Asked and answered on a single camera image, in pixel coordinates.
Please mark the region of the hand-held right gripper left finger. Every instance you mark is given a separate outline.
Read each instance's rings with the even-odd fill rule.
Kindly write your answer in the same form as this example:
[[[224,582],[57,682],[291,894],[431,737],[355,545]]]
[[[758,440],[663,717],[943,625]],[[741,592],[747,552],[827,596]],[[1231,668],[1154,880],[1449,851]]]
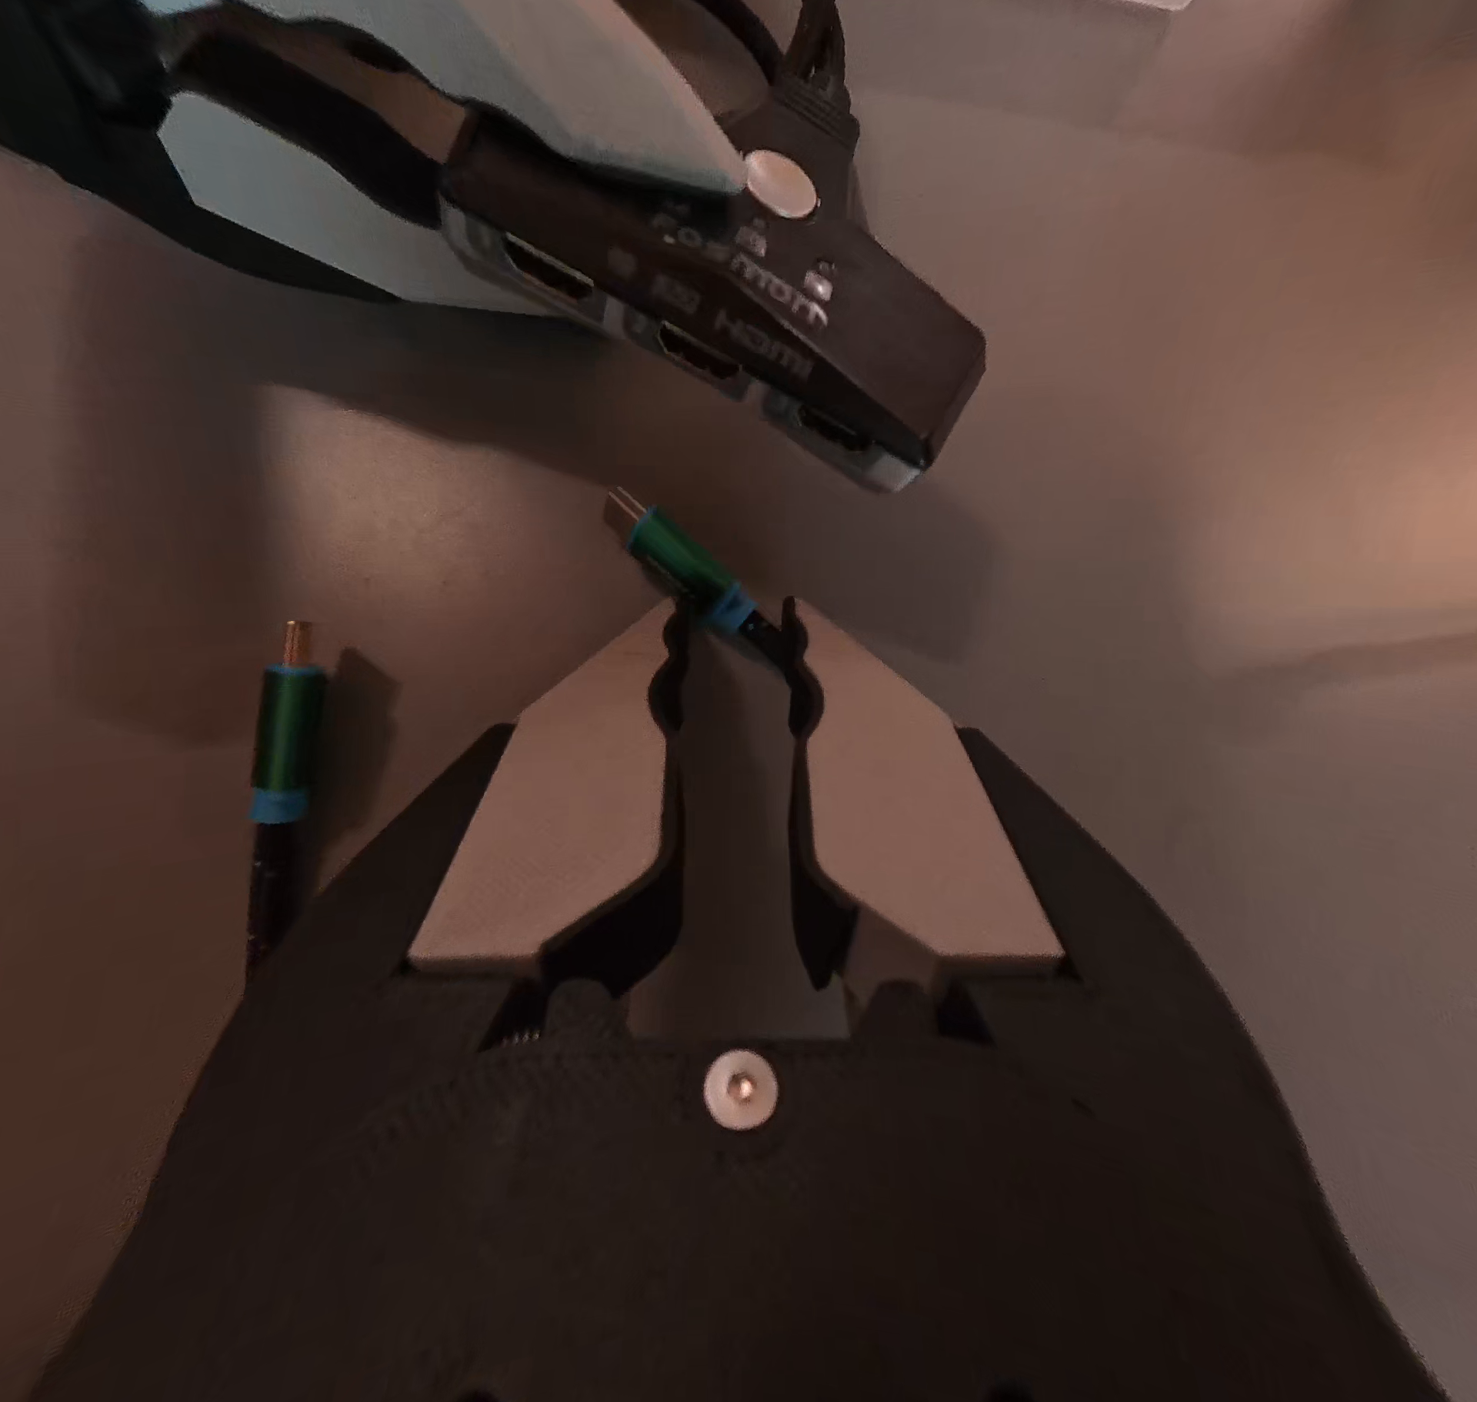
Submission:
[[[657,603],[531,703],[407,951],[418,974],[626,997],[681,930],[689,625]]]

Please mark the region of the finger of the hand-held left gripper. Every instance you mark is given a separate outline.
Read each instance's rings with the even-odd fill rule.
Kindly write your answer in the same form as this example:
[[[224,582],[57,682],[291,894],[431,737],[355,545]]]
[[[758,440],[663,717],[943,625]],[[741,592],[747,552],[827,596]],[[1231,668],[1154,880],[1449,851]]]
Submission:
[[[477,123],[346,51],[184,51],[160,137],[204,211],[400,302],[606,326],[606,297],[441,200]]]
[[[369,46],[441,98],[498,112],[583,166],[700,194],[741,189],[741,155],[617,0],[207,2],[221,26],[303,66]]]

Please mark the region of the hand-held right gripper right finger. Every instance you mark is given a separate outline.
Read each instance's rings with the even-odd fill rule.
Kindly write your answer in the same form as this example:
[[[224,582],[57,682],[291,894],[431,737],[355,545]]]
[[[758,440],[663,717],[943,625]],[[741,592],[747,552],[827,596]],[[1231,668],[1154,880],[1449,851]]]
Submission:
[[[791,923],[812,986],[1052,976],[1066,959],[952,717],[787,599]]]

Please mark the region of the black hdmi switch box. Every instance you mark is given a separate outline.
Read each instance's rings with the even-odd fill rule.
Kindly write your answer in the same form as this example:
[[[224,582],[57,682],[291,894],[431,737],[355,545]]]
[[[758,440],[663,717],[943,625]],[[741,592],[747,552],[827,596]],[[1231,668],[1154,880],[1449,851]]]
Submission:
[[[441,171],[443,232],[471,272],[747,405],[860,488],[909,488],[984,375],[984,334],[867,229],[838,80],[783,72],[717,125],[737,192],[638,183],[475,118]]]

